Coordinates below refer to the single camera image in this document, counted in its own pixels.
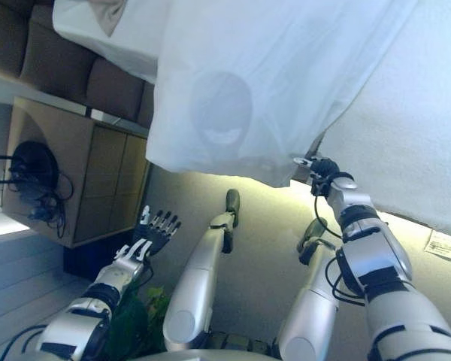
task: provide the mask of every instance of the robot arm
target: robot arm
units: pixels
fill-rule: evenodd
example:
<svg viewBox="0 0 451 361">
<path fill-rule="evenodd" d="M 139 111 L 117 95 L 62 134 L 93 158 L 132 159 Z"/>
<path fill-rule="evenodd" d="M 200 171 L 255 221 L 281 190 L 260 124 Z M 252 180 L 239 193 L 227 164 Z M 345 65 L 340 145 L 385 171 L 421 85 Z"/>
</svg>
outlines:
<svg viewBox="0 0 451 361">
<path fill-rule="evenodd" d="M 451 360 L 451 328 L 410 282 L 407 254 L 365 193 L 330 159 L 295 159 L 313 172 L 315 196 L 325 196 L 343 232 L 336 251 L 347 288 L 365 299 L 369 361 Z"/>
<path fill-rule="evenodd" d="M 110 321 L 129 286 L 146 271 L 145 258 L 159 252 L 180 227 L 177 217 L 160 211 L 148 223 L 148 207 L 135 229 L 131 247 L 123 246 L 114 261 L 105 266 L 93 284 L 78 299 L 50 322 L 38 339 L 36 351 L 19 358 L 20 361 L 71 359 L 95 360 L 107 341 Z"/>
</svg>

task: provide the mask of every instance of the cabinet door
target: cabinet door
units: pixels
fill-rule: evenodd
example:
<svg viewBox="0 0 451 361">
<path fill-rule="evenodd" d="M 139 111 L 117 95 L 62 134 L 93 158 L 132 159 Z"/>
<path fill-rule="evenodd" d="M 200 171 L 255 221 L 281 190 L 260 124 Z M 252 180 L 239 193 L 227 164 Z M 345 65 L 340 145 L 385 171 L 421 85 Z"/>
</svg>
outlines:
<svg viewBox="0 0 451 361">
<path fill-rule="evenodd" d="M 94 128 L 74 243 L 108 233 L 126 138 Z"/>
<path fill-rule="evenodd" d="M 126 134 L 96 126 L 93 131 L 84 198 L 114 196 Z"/>
<path fill-rule="evenodd" d="M 123 152 L 117 194 L 137 194 L 141 191 L 144 180 L 146 141 L 133 135 L 127 136 L 126 148 Z"/>
<path fill-rule="evenodd" d="M 145 146 L 145 139 L 133 135 L 127 136 L 110 217 L 110 232 L 135 226 L 148 165 L 148 161 L 145 160 Z"/>
</svg>

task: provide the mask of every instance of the robot forearm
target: robot forearm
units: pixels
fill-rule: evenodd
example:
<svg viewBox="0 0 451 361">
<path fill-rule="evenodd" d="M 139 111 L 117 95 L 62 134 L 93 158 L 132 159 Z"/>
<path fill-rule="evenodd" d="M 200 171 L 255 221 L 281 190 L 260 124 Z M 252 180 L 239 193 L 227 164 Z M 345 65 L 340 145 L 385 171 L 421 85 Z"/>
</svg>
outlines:
<svg viewBox="0 0 451 361">
<path fill-rule="evenodd" d="M 341 226 L 337 263 L 347 288 L 365 298 L 370 361 L 451 360 L 451 328 L 412 283 L 403 247 L 378 216 L 368 194 L 330 159 L 295 159 L 313 172 L 315 196 L 325 196 Z"/>
</svg>

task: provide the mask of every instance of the black band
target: black band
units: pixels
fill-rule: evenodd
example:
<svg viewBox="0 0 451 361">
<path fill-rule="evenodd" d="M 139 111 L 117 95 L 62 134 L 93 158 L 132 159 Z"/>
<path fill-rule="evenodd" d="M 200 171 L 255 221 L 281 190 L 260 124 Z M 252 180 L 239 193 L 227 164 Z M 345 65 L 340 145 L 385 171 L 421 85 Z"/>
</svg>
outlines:
<svg viewBox="0 0 451 361">
<path fill-rule="evenodd" d="M 376 210 L 368 205 L 352 205 L 341 212 L 337 222 L 341 226 L 341 231 L 344 232 L 345 228 L 351 223 L 367 218 L 379 218 L 379 216 Z"/>
<path fill-rule="evenodd" d="M 120 293 L 117 288 L 108 284 L 93 284 L 88 288 L 82 297 L 90 297 L 91 299 L 100 299 L 105 302 L 112 312 L 119 304 Z"/>
</svg>

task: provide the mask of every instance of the paper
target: paper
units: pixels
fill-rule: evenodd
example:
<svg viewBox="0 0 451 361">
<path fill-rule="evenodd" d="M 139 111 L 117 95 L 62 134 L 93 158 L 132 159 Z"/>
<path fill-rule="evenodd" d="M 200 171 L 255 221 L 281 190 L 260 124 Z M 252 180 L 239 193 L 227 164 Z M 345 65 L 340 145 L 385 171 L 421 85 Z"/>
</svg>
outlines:
<svg viewBox="0 0 451 361">
<path fill-rule="evenodd" d="M 451 259 L 451 236 L 433 231 L 424 250 Z"/>
</svg>

